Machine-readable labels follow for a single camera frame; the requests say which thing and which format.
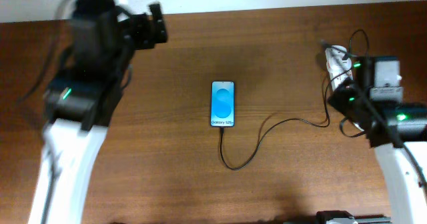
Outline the blue Galaxy smartphone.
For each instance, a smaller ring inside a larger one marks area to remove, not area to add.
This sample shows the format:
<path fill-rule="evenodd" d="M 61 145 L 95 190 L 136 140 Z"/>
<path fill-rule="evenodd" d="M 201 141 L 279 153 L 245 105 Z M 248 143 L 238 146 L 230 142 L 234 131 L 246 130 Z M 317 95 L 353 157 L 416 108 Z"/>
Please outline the blue Galaxy smartphone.
<path fill-rule="evenodd" d="M 235 123 L 235 93 L 233 81 L 213 81 L 211 84 L 210 125 L 233 127 Z"/>

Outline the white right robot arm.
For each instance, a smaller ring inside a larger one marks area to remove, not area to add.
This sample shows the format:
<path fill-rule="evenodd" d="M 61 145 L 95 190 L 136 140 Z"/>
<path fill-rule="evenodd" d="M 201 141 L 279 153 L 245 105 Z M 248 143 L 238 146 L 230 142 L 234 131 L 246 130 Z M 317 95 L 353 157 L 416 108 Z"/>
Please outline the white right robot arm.
<path fill-rule="evenodd" d="M 382 170 L 393 223 L 426 222 L 426 105 L 406 103 L 396 57 L 359 57 L 328 103 L 357 124 Z"/>

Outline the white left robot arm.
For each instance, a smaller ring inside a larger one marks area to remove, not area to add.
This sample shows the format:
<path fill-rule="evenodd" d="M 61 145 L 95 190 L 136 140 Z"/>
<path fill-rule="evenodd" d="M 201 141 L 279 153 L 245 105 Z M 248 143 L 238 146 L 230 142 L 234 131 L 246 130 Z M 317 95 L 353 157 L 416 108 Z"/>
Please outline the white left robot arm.
<path fill-rule="evenodd" d="M 137 50 L 167 42 L 158 2 L 133 14 L 114 0 L 76 0 L 72 44 L 43 100 L 47 118 L 30 223 L 80 223 L 91 172 Z"/>

